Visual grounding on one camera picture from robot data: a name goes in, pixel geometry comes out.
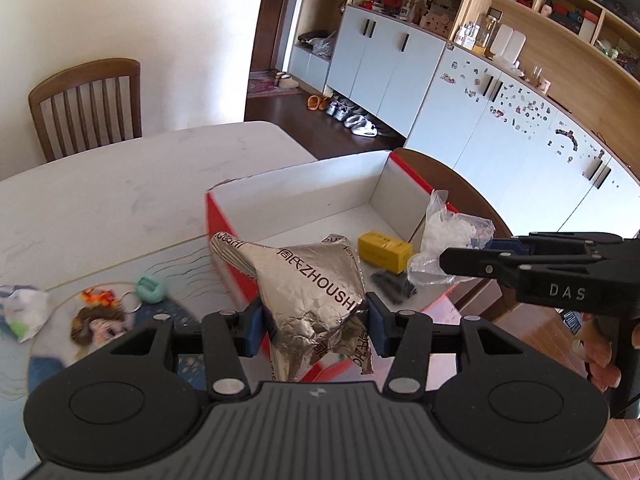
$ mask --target small yellow carton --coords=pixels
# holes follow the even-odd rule
[[[358,238],[358,254],[365,262],[400,274],[406,270],[409,257],[414,254],[411,244],[399,238],[389,238],[371,231]]]

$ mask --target wooden floor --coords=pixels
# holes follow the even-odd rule
[[[308,94],[247,99],[245,121],[277,124],[317,158],[349,155],[373,150],[393,150],[404,143],[401,136],[358,137],[322,112],[306,109]],[[584,364],[571,352],[572,335],[551,308],[523,305],[497,324],[576,373],[585,375]],[[640,456],[640,421],[610,420],[594,461]],[[640,480],[640,461],[603,466],[617,480]]]
[[[351,153],[394,150],[404,144],[404,137],[360,137],[324,112],[306,109],[308,94],[252,97],[246,100],[245,121],[268,121],[277,124],[316,158],[351,155]]]

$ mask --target foil package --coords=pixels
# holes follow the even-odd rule
[[[225,232],[210,241],[223,260],[257,281],[273,318],[271,363],[277,381],[295,381],[327,351],[373,372],[363,309],[364,281],[349,240],[331,234],[319,244],[272,248]]]

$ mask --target door mat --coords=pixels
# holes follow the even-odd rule
[[[275,70],[249,72],[249,83],[246,88],[247,99],[249,97],[270,97],[303,93],[300,88],[278,88],[273,83],[275,75]]]

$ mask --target human hand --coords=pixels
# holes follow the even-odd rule
[[[631,336],[631,344],[640,349],[640,324]],[[611,361],[611,342],[602,334],[598,320],[593,314],[582,314],[582,327],[572,344],[574,353],[588,364],[591,383],[601,392],[617,388],[620,384],[620,369]]]

